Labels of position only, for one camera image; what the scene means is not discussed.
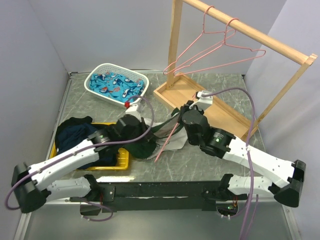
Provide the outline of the white and green t-shirt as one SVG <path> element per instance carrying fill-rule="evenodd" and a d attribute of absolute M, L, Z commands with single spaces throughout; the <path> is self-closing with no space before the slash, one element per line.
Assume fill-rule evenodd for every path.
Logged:
<path fill-rule="evenodd" d="M 166 121 L 153 123 L 151 132 L 155 135 L 155 139 L 128 143 L 125 144 L 123 148 L 136 159 L 149 160 L 156 157 L 175 126 L 179 113 L 180 111 L 176 108 Z M 185 128 L 179 124 L 164 148 L 164 151 L 180 150 L 184 147 L 187 140 L 187 132 Z"/>

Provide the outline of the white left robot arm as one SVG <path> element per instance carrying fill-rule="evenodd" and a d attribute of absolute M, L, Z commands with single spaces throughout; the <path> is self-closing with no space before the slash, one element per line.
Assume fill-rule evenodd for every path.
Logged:
<path fill-rule="evenodd" d="M 15 166 L 10 193 L 14 194 L 22 213 L 41 208 L 46 202 L 63 198 L 94 201 L 101 187 L 90 174 L 74 180 L 61 180 L 64 175 L 84 165 L 113 155 L 126 144 L 143 139 L 152 126 L 143 118 L 126 114 L 116 123 L 104 125 L 71 149 L 31 166 Z"/>

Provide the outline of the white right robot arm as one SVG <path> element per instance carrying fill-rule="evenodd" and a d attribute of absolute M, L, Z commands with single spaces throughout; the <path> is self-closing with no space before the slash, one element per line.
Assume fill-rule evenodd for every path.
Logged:
<path fill-rule="evenodd" d="M 273 197 L 278 203 L 297 208 L 302 195 L 306 163 L 283 160 L 259 150 L 221 128 L 210 126 L 204 111 L 189 100 L 180 108 L 178 121 L 186 130 L 190 145 L 198 146 L 207 155 L 231 161 L 260 174 L 259 177 L 226 173 L 220 180 L 218 193 L 223 200 L 253 192 Z"/>

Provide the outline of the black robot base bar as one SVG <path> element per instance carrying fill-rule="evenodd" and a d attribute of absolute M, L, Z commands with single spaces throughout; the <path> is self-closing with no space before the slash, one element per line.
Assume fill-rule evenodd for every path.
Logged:
<path fill-rule="evenodd" d="M 215 211 L 217 202 L 246 200 L 219 181 L 101 182 L 84 199 L 102 202 L 114 212 L 191 210 Z"/>

